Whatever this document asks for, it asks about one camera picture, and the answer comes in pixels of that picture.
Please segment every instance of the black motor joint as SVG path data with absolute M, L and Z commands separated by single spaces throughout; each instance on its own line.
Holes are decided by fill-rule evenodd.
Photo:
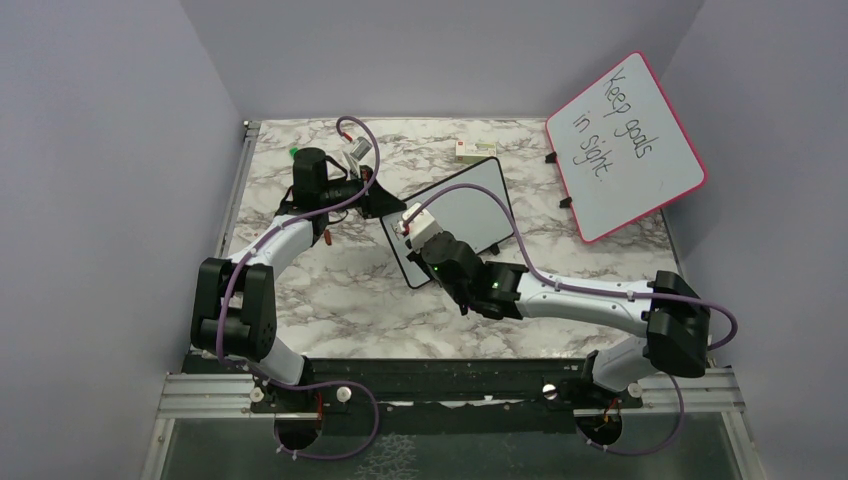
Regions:
M 345 176 L 330 179 L 328 163 L 344 171 Z M 347 171 L 320 148 L 302 148 L 294 154 L 292 167 L 292 199 L 283 199 L 277 214 L 303 214 L 350 200 L 362 191 L 374 175 L 371 167 L 359 167 L 359 178 L 348 178 Z M 387 192 L 379 182 L 373 182 L 368 192 L 348 205 L 345 210 L 357 209 L 364 218 L 379 218 L 406 210 L 406 204 Z
M 648 286 L 654 293 L 700 298 L 674 273 L 658 271 Z M 679 300 L 651 300 L 651 310 L 642 319 L 648 322 L 645 357 L 657 370 L 684 378 L 699 378 L 707 369 L 710 310 Z
M 421 248 L 427 271 L 459 305 L 465 315 L 472 310 L 486 318 L 521 319 L 515 302 L 518 284 L 528 271 L 524 265 L 483 262 L 466 242 L 450 232 L 440 232 Z

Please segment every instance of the whiteboard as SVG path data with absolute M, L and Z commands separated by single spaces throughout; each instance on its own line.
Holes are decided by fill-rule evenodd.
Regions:
M 634 52 L 547 123 L 583 241 L 700 187 L 707 172 L 647 60 Z
M 404 200 L 407 208 L 432 197 L 439 191 L 458 183 L 471 183 L 491 190 L 504 202 L 512 213 L 509 195 L 506 193 L 506 183 L 501 171 L 501 163 L 495 157 L 490 157 L 462 170 L 439 183 L 412 195 Z M 503 211 L 483 192 L 461 188 L 446 193 L 427 207 L 443 230 L 451 232 L 457 240 L 468 243 L 471 248 L 480 253 L 512 236 L 512 226 Z M 414 262 L 406 258 L 411 253 L 404 238 L 397 235 L 392 227 L 397 225 L 403 212 L 392 213 L 380 217 L 383 231 L 389 239 L 389 245 L 400 265 L 403 278 L 411 288 L 418 288 L 430 281 Z

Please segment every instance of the glass panel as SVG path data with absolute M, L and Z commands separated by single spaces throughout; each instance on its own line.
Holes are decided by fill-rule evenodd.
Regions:
M 675 415 L 631 415 L 618 448 L 661 442 Z M 721 414 L 690 414 L 681 436 L 662 452 L 644 457 L 604 454 L 578 435 L 386 435 L 345 461 L 320 462 L 276 454 L 272 424 L 265 420 L 178 420 L 163 478 L 333 479 L 734 479 L 741 478 Z M 323 437 L 309 449 L 341 453 L 361 437 Z

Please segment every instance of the red wire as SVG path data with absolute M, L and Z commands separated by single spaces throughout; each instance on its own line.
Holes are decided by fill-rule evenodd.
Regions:
M 606 410 L 604 410 L 604 415 L 606 415 L 606 414 L 607 414 L 607 412 L 609 412 L 609 411 L 610 411 L 610 409 L 611 409 L 612 407 L 614 407 L 616 403 L 618 403 L 618 398 L 613 398 L 613 399 L 612 399 L 612 402 L 610 402 L 609 406 L 606 408 Z
M 321 392 L 318 395 L 318 428 L 321 428 L 321 420 L 324 419 L 324 399 L 321 398 Z

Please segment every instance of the screw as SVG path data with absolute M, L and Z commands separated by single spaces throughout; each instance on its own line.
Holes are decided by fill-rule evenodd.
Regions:
M 250 397 L 251 402 L 259 403 L 263 398 L 265 398 L 265 392 L 263 392 L 259 387 L 253 387 L 250 390 L 250 395 L 248 395 L 248 397 Z
M 630 394 L 633 398 L 640 398 L 642 396 L 642 385 L 638 383 L 631 383 L 627 386 L 627 393 Z
M 353 392 L 351 392 L 348 387 L 339 387 L 339 389 L 336 390 L 336 399 L 341 403 L 347 403 L 351 396 L 353 396 Z
M 542 395 L 544 395 L 544 397 L 547 398 L 548 400 L 555 399 L 556 394 L 557 394 L 556 387 L 553 384 L 548 383 L 548 384 L 545 384 L 544 387 L 542 387 Z

